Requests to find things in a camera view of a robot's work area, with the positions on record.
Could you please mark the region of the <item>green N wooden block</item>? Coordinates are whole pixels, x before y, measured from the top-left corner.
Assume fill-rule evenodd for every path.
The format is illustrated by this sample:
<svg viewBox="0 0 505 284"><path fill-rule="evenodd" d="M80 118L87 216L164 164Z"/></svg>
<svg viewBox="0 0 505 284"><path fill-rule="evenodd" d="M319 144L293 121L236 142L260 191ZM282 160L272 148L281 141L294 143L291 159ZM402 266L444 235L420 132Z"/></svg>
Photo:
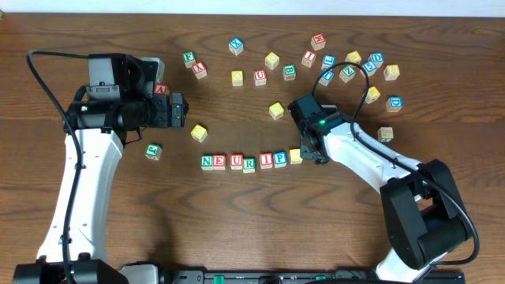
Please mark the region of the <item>green N wooden block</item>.
<svg viewBox="0 0 505 284"><path fill-rule="evenodd" d="M212 155L202 155L201 159L200 159L200 167L202 170L214 170L213 156Z"/></svg>

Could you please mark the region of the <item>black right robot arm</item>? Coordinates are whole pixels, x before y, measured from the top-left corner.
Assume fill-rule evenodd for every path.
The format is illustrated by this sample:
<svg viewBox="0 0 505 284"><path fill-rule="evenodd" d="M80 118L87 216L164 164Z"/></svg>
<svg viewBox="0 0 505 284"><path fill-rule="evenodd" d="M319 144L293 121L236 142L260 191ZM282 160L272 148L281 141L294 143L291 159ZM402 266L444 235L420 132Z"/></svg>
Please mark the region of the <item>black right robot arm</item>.
<svg viewBox="0 0 505 284"><path fill-rule="evenodd" d="M301 133L303 159L340 163L380 194L391 250L375 269L378 279L416 282L460 244L478 239L445 163L400 155L311 94L288 110Z"/></svg>

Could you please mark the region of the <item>blue P wooden block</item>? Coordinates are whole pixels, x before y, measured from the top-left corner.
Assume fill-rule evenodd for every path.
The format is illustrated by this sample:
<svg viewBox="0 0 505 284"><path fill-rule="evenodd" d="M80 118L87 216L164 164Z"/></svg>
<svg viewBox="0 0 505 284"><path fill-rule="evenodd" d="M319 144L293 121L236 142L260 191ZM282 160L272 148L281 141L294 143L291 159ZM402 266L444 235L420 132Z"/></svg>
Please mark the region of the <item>blue P wooden block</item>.
<svg viewBox="0 0 505 284"><path fill-rule="evenodd" d="M280 168L287 165L287 156L284 151L278 151L273 154L274 167Z"/></svg>

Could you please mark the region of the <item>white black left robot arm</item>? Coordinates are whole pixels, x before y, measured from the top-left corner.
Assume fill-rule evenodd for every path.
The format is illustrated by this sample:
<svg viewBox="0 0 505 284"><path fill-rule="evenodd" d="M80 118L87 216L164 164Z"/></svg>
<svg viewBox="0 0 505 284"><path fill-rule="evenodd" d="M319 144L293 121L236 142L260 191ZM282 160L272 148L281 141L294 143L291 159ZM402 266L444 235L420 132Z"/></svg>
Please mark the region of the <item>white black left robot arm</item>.
<svg viewBox="0 0 505 284"><path fill-rule="evenodd" d="M181 128L189 104L162 83L159 58L90 54L89 82L63 109L38 72L32 74L62 117L65 169L50 229L35 263L16 266L15 283L167 283L157 264L115 269L107 263L107 214L128 132Z"/></svg>

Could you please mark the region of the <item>green R wooden block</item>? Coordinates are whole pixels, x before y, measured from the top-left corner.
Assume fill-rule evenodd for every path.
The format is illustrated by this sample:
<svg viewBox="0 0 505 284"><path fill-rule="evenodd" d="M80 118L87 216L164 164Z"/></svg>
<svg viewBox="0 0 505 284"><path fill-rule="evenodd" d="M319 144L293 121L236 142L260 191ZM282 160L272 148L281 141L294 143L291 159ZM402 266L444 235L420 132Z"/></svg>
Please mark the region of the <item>green R wooden block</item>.
<svg viewBox="0 0 505 284"><path fill-rule="evenodd" d="M256 160L254 158L244 158L242 171L244 174L254 173L256 171Z"/></svg>

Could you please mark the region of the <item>yellow S wooden block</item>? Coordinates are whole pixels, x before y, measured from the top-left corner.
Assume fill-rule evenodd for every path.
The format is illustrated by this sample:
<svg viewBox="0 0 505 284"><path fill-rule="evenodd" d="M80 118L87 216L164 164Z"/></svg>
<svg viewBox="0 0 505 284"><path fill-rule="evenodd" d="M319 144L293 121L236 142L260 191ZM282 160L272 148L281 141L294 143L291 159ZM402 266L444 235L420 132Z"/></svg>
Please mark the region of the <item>yellow S wooden block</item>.
<svg viewBox="0 0 505 284"><path fill-rule="evenodd" d="M300 164L303 162L303 158L301 157L301 149L294 148L289 151L289 159L290 164Z"/></svg>

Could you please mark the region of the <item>red E wooden block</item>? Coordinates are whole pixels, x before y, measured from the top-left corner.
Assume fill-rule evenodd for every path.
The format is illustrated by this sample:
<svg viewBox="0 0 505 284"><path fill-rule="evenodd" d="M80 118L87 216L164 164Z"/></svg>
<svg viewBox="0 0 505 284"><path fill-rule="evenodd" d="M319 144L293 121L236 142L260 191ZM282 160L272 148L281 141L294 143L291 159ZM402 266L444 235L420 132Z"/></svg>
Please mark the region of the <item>red E wooden block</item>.
<svg viewBox="0 0 505 284"><path fill-rule="evenodd" d="M226 169L226 156L225 155L213 155L212 167L214 170L225 170Z"/></svg>

